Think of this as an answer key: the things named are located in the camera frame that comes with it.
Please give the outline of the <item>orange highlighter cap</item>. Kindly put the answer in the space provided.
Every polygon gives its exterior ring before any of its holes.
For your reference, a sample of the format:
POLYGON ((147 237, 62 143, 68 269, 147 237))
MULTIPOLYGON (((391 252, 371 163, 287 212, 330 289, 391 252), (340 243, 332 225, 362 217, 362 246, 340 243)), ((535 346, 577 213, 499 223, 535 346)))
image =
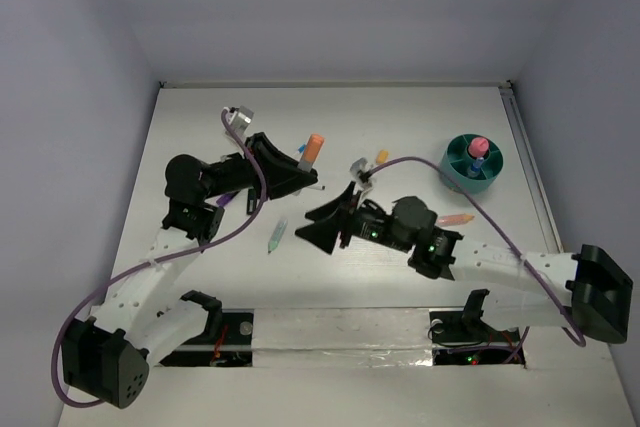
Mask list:
POLYGON ((323 136, 319 134, 312 134, 306 143, 303 158, 308 162, 314 162, 319 155, 324 141, 325 139, 323 136))

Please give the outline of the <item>orange clear highlighter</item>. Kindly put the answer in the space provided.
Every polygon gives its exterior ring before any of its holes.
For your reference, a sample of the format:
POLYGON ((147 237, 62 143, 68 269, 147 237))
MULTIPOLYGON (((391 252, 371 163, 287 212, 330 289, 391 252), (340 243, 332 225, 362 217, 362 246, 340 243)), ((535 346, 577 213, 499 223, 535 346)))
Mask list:
POLYGON ((315 162, 314 157, 303 154, 298 162, 297 167, 304 172, 310 172, 313 168, 314 162, 315 162))

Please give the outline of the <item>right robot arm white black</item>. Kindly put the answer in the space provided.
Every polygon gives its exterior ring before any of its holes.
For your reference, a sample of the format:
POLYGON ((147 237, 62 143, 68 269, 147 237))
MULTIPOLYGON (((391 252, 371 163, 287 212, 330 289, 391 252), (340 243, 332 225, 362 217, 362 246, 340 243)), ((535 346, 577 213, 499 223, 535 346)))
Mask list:
POLYGON ((437 226, 436 213, 415 196, 394 201, 386 212, 353 184, 305 217, 309 223, 296 236, 327 254, 359 238, 408 254, 409 267, 428 279, 481 283, 456 314, 470 338, 494 329, 557 326, 608 344, 627 340, 633 281, 598 246, 516 254, 437 226))

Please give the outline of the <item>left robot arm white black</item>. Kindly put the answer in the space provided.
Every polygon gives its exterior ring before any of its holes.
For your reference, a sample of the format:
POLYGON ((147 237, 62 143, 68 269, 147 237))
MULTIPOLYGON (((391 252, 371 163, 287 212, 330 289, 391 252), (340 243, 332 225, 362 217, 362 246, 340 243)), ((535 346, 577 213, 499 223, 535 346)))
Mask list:
POLYGON ((199 291, 170 291, 199 255, 229 241, 217 238, 224 209, 209 199, 253 188, 258 201, 291 195, 318 181, 313 165, 324 139, 314 134, 299 159, 280 152, 264 133, 239 139, 239 152, 208 164, 188 154, 172 158, 165 170, 169 210, 148 256, 112 279, 116 290, 100 287, 103 297, 85 320, 64 321, 51 356, 50 375, 58 397, 81 407, 64 392, 68 385, 91 396, 89 406, 131 405, 150 369, 184 342, 209 342, 221 330, 221 302, 199 291))

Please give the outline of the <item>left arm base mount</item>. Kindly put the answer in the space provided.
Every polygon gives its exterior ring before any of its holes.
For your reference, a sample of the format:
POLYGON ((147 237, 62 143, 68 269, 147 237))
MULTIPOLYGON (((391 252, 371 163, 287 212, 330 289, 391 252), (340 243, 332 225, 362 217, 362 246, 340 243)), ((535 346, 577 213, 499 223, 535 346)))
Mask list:
POLYGON ((164 367, 251 367, 254 312, 227 310, 215 297, 190 291, 181 297, 207 312, 203 331, 185 341, 160 364, 164 367))

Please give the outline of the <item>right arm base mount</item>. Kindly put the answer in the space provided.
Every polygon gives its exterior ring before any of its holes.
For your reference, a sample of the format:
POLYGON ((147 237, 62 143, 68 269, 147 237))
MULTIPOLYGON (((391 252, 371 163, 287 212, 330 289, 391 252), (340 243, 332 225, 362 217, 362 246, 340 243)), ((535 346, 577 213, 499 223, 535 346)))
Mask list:
POLYGON ((460 309, 429 314, 427 338, 435 366, 525 366, 520 331, 496 330, 483 319, 488 289, 472 290, 460 309))

